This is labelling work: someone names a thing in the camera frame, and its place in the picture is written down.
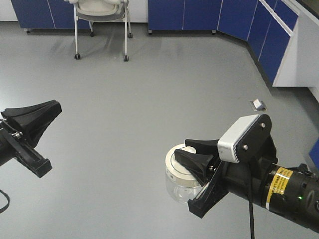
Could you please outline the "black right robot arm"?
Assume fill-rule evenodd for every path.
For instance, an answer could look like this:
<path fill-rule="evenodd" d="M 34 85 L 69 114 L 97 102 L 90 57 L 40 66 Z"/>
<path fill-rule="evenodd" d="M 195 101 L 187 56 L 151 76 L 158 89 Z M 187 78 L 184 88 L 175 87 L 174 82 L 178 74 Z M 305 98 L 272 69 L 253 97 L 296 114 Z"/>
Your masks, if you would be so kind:
<path fill-rule="evenodd" d="M 216 140 L 185 141 L 173 151 L 176 161 L 199 182 L 199 194 L 189 199 L 188 209 L 203 218 L 228 193 L 249 203 L 250 221 L 255 204 L 314 232 L 319 231 L 319 179 L 307 165 L 277 165 L 275 146 L 267 139 L 259 158 L 249 162 L 223 161 Z"/>

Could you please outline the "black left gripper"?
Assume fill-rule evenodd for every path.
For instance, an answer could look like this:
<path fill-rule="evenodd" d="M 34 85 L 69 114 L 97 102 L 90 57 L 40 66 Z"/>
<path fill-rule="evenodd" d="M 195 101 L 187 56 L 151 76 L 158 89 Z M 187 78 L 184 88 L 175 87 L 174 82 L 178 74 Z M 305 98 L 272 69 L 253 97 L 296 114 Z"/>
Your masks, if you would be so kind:
<path fill-rule="evenodd" d="M 37 146 L 45 130 L 61 112 L 57 100 L 2 111 L 0 164 L 16 159 L 38 178 L 47 174 L 52 169 L 51 162 L 32 147 Z"/>

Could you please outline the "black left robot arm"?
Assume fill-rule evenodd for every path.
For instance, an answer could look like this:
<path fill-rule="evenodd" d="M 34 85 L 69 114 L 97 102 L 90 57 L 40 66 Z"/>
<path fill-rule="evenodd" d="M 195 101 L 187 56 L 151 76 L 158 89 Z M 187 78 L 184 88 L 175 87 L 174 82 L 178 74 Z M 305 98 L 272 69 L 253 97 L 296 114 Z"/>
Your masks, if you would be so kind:
<path fill-rule="evenodd" d="M 61 104 L 56 100 L 2 111 L 0 164 L 4 165 L 15 158 L 38 178 L 48 173 L 52 169 L 51 162 L 39 154 L 35 147 L 45 130 L 61 112 Z"/>

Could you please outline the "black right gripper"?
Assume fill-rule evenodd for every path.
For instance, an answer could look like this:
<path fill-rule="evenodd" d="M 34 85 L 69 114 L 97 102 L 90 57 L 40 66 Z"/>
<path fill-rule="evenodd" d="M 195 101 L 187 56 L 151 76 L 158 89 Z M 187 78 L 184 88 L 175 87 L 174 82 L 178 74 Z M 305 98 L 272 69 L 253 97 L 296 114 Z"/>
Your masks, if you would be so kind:
<path fill-rule="evenodd" d="M 266 184 L 278 159 L 272 139 L 267 139 L 259 159 L 246 163 L 228 163 L 219 158 L 215 140 L 186 139 L 185 145 L 196 153 L 176 149 L 176 161 L 187 169 L 203 186 L 202 192 L 188 200 L 189 211 L 203 218 L 204 215 L 228 193 L 249 201 L 249 205 L 266 206 Z"/>

